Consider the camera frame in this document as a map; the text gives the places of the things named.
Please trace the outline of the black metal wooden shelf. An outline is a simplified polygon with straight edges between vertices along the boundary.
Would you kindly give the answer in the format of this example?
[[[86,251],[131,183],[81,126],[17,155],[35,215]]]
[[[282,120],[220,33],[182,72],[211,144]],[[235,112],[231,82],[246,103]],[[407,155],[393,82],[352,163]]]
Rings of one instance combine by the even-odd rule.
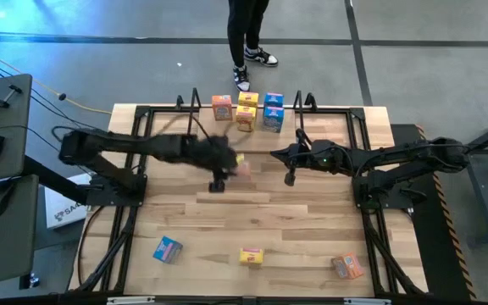
[[[230,140],[231,146],[241,150],[259,150],[274,149],[278,146],[284,146],[286,143],[293,141],[296,128],[296,114],[299,105],[308,106],[311,110],[316,110],[317,103],[315,96],[309,93],[303,97],[301,93],[297,93],[294,104],[287,108],[284,104],[285,117],[280,133],[274,133],[263,130],[263,101],[264,96],[258,97],[258,106],[255,128],[253,132],[244,132],[237,129],[236,123],[236,109],[238,105],[238,97],[236,103],[232,103],[232,121],[217,121],[214,118],[214,111],[212,109],[212,102],[207,106],[200,104],[198,91],[194,89],[191,94],[190,109],[195,113],[190,119],[192,128],[197,128],[197,132],[202,137],[207,136],[227,136]]]

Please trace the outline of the yellow Corn Pops cereal box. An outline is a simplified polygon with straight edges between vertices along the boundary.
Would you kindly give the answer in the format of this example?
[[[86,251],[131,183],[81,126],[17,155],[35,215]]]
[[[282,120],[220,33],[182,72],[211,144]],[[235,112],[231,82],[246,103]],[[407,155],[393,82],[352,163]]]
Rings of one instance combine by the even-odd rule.
[[[256,108],[258,106],[259,94],[250,91],[240,91],[238,96],[238,105],[250,108]]]
[[[236,109],[237,129],[244,132],[253,132],[255,128],[257,109],[239,105]]]
[[[239,250],[239,263],[245,265],[261,265],[264,251],[261,248],[241,248]]]

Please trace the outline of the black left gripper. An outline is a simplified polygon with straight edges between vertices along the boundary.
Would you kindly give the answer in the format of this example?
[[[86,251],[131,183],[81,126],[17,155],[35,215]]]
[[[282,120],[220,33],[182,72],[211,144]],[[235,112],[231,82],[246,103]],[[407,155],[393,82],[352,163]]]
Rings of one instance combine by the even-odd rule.
[[[231,158],[236,156],[227,136],[210,136],[203,140],[192,138],[183,146],[182,163],[214,169],[215,180],[228,180],[237,175],[237,167],[231,168]]]

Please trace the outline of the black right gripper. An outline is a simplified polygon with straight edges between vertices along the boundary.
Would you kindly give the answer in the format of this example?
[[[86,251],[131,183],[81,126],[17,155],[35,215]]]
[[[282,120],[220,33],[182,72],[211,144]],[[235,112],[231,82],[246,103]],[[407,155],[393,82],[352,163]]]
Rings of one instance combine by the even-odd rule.
[[[291,144],[286,148],[271,151],[270,154],[285,166],[329,172],[331,174],[348,173],[348,151],[332,141],[313,141],[308,152],[298,157],[290,156],[299,153],[299,145]]]

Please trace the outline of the blue Rice Krispies cereal box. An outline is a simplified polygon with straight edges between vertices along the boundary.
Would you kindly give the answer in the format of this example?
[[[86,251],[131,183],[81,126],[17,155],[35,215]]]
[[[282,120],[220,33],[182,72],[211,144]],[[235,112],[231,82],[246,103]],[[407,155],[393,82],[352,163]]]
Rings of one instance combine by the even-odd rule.
[[[285,111],[279,107],[266,107],[263,109],[263,130],[280,133],[285,117]]]
[[[267,92],[264,96],[263,106],[283,108],[284,107],[284,95],[279,93]]]
[[[183,245],[167,236],[163,236],[152,257],[162,263],[173,263],[179,256]]]

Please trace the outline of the black hazard-striped floor mat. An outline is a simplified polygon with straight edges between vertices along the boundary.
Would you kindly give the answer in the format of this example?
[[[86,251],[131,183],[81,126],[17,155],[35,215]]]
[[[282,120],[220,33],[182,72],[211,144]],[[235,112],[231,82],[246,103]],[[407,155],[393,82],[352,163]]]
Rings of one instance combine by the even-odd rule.
[[[437,173],[413,180],[412,188],[427,199],[416,206],[413,225],[432,296],[456,301],[477,299],[452,215]]]

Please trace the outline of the grey desk top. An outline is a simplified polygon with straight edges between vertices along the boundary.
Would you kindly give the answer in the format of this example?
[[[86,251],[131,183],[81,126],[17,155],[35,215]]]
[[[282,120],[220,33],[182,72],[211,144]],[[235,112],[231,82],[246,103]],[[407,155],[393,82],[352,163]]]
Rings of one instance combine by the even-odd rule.
[[[8,99],[8,108],[0,108],[0,136],[3,137],[0,180],[20,175],[24,169],[31,85],[32,76],[28,74],[0,78],[1,100],[12,91],[11,86],[21,90]]]
[[[29,274],[33,264],[38,177],[23,176],[10,183],[14,189],[0,214],[0,281]]]

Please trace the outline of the white cardboard box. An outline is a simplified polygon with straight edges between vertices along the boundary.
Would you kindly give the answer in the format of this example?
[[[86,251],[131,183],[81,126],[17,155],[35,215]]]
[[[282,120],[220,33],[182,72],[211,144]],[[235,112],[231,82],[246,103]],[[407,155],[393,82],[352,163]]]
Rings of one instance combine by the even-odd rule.
[[[44,187],[46,224],[49,230],[73,224],[86,218],[91,209],[64,197],[60,193]]]

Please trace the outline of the person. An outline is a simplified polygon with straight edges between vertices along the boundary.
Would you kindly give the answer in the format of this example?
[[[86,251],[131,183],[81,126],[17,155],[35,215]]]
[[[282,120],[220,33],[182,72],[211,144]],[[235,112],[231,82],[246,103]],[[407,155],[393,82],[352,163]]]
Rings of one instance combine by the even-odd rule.
[[[233,80],[240,92],[250,91],[245,60],[276,67],[278,58],[259,46],[263,17],[269,0],[228,0],[227,36],[233,61]]]

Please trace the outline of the white table edge bracket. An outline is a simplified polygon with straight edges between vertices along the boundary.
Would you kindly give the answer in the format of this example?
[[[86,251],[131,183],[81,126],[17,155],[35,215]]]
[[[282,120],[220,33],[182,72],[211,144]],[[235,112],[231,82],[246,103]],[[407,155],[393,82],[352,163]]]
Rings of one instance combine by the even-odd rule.
[[[344,298],[343,305],[392,305],[389,299],[377,298]]]
[[[109,297],[106,305],[145,305],[155,303],[156,300],[153,296],[125,296]]]

